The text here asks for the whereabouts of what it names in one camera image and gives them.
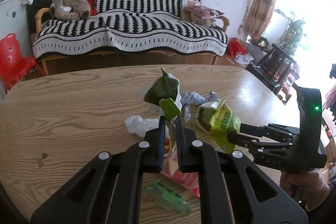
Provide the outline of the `right hand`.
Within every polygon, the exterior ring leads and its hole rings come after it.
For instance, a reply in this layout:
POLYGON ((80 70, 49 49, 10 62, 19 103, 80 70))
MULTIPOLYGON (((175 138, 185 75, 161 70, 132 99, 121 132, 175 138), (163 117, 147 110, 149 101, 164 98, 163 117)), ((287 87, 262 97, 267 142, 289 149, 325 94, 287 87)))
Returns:
POLYGON ((280 187, 288 195, 293 195, 293 186, 301 188, 299 199, 306 203, 308 210, 318 207, 330 193, 330 186, 323 178, 322 170, 314 169, 297 174, 282 172, 280 177, 280 187))

